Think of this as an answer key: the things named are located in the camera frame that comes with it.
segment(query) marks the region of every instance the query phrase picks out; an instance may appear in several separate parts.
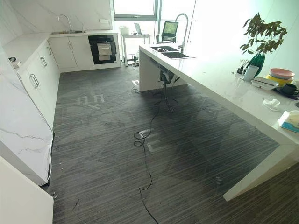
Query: desk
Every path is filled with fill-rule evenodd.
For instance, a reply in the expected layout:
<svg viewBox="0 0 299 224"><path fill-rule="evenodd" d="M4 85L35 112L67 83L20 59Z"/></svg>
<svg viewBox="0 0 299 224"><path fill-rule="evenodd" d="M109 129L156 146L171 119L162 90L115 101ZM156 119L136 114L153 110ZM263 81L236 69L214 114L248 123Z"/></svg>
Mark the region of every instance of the desk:
<svg viewBox="0 0 299 224"><path fill-rule="evenodd" d="M156 81L159 80L160 73L157 73L158 68L151 59L280 144L223 195L225 200L229 201L237 197L299 161L299 134L278 125L278 119L284 110L298 110L295 106L298 101L283 97L274 91L258 89L251 83L239 79L232 73L239 67L239 54L228 55L225 52L219 52L211 59L202 55L197 58L172 60L153 50L149 45L139 46L140 91L156 89ZM261 74L265 73L265 70L267 71L268 68L264 68ZM269 110L263 105L264 98L279 100L283 111Z"/></svg>
<svg viewBox="0 0 299 224"><path fill-rule="evenodd" d="M145 44L145 38L148 38L150 44L150 34L136 34L136 35L121 35L121 52L124 58L125 66L128 66L126 39L127 38L144 38L143 44Z"/></svg>

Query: kitchen faucet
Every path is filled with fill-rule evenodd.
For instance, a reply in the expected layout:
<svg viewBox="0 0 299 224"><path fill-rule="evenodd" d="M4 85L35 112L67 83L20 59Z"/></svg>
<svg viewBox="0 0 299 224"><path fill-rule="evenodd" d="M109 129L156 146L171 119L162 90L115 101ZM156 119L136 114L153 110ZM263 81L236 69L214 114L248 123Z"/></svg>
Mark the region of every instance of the kitchen faucet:
<svg viewBox="0 0 299 224"><path fill-rule="evenodd" d="M70 19L66 16L66 15L63 15L65 18L67 18L67 21L69 22L69 25L70 25L70 33L71 33L71 23L70 23Z"/></svg>
<svg viewBox="0 0 299 224"><path fill-rule="evenodd" d="M183 40L182 45L179 45L179 46L178 46L178 48L181 48L181 49L182 49L182 50L181 50L181 53L183 53L183 52L184 52L184 47L185 47L185 39L186 39L186 34L187 34L187 29L188 29L189 19L188 19L188 16L187 16L185 13L181 13L181 14L179 14L179 15L177 16L176 21L178 20L178 17L180 17L181 15L185 16L186 19L187 19L187 25L186 25L186 30L185 30L184 40Z"/></svg>

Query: green vase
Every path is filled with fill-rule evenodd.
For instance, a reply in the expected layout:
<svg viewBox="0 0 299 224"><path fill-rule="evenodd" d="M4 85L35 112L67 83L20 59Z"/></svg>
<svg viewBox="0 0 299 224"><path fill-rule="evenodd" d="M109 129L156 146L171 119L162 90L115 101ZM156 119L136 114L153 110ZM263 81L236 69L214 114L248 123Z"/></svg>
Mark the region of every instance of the green vase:
<svg viewBox="0 0 299 224"><path fill-rule="evenodd" d="M258 70L256 72L256 75L254 77L257 77L258 74L260 74L262 68L263 68L263 63L265 61L265 55L261 55L261 54L256 54L251 61L249 62L249 64L247 65L247 68L249 65L255 65L258 67Z"/></svg>

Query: pink plate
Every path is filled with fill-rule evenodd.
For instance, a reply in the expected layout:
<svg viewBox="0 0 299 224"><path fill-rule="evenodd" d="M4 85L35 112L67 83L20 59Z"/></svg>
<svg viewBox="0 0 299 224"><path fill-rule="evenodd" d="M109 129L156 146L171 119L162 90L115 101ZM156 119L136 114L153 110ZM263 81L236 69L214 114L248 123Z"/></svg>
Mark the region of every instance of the pink plate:
<svg viewBox="0 0 299 224"><path fill-rule="evenodd" d="M284 78L291 78L295 75L294 72L286 70L286 69L278 69L278 68L273 68L270 69L270 74L274 73L274 76L279 76L279 77L284 77Z"/></svg>

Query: gray carpet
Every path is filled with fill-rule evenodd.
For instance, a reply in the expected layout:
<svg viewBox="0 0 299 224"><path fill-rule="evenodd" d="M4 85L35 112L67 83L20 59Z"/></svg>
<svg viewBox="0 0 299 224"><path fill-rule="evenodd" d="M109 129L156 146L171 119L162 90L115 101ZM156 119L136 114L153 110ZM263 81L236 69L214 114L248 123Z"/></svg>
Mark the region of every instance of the gray carpet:
<svg viewBox="0 0 299 224"><path fill-rule="evenodd" d="M54 224L153 224L134 132L148 133L160 94L133 93L132 67L60 77L50 186ZM222 195L277 143L192 86L168 88L145 141L153 183L142 195L161 224L297 224L299 166L226 202Z"/></svg>

